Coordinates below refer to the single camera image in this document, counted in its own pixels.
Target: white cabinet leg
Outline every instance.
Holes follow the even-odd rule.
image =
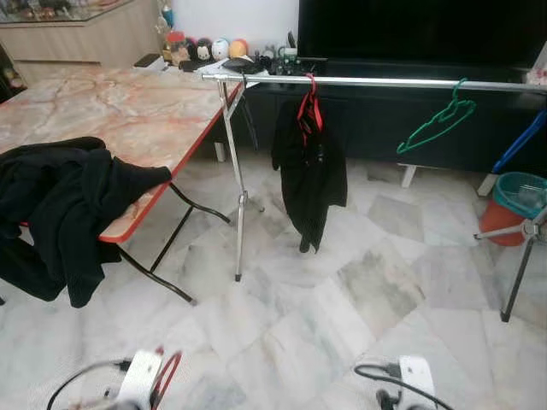
[[[216,160],[218,162],[226,161],[226,150],[223,143],[215,143]]]
[[[414,177],[414,174],[416,172],[416,165],[405,165],[407,169],[404,171],[403,175],[403,182],[401,183],[401,186],[403,188],[410,187],[410,183],[412,182],[412,178]]]
[[[490,191],[494,187],[497,181],[497,175],[495,173],[489,173],[486,175],[485,180],[482,181],[482,184],[477,189],[477,194],[479,196],[487,196],[490,194]]]

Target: black cloth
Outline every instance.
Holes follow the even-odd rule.
[[[68,287],[81,308],[119,261],[100,233],[147,190],[171,179],[166,167],[112,159],[98,138],[25,145],[0,155],[0,278],[51,301]],[[34,245],[18,238],[28,222]]]
[[[281,168],[281,190],[292,224],[302,235],[300,250],[312,244],[317,251],[330,205],[345,207],[348,183],[344,152],[322,132],[307,138],[304,146],[297,123],[298,106],[286,102],[279,112],[272,147],[273,169]]]

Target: green hanger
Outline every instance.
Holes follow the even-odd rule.
[[[462,83],[467,80],[468,79],[461,79],[458,82],[458,84],[456,84],[456,86],[454,87],[454,90],[452,91],[452,101],[450,101],[450,104],[448,104],[448,107],[436,113],[428,122],[420,126],[420,128],[418,128],[416,131],[414,131],[405,143],[399,144],[399,146],[397,147],[398,154],[402,154],[404,152],[410,151],[411,149],[418,148],[419,146],[423,144],[429,143],[433,139],[439,138],[441,135],[444,135],[446,132],[450,131],[452,128],[460,124],[469,115],[471,115],[474,112],[474,110],[477,108],[477,103],[475,101],[472,101],[472,100],[458,101],[458,89],[460,88],[460,85],[462,85]],[[432,137],[424,139],[423,141],[420,141],[419,143],[415,143],[413,145],[410,144],[416,136],[418,136],[422,131],[427,129],[429,126],[432,126],[433,124],[436,124],[436,123],[443,124],[445,121],[452,119],[460,108],[465,108],[467,111],[459,120],[455,121],[446,129],[444,129],[441,132],[438,132]]]

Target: marble-pattern tabletop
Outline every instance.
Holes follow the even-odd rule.
[[[0,105],[0,153],[23,144],[93,136],[123,161],[165,166],[176,175],[220,110],[217,85],[195,74],[63,70]],[[141,196],[100,239],[127,240],[166,187]]]

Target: marble floor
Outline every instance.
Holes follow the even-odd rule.
[[[421,169],[405,190],[400,167],[349,161],[348,206],[329,210],[320,251],[303,255],[268,157],[244,153],[242,166],[252,199],[243,282],[233,282],[234,226],[200,212],[156,271],[196,307],[125,262],[105,266],[81,309],[66,293],[44,303],[0,283],[0,409],[43,409],[70,373],[158,345],[184,354],[165,410],[375,410],[385,386],[352,367],[402,354],[429,361],[455,409],[547,409],[547,248],[534,250],[515,316],[502,323],[500,290],[519,249],[473,240],[482,175]],[[230,163],[192,160],[175,182],[235,215]],[[126,247],[150,264],[184,212],[166,192]],[[120,378],[82,378],[58,408]]]

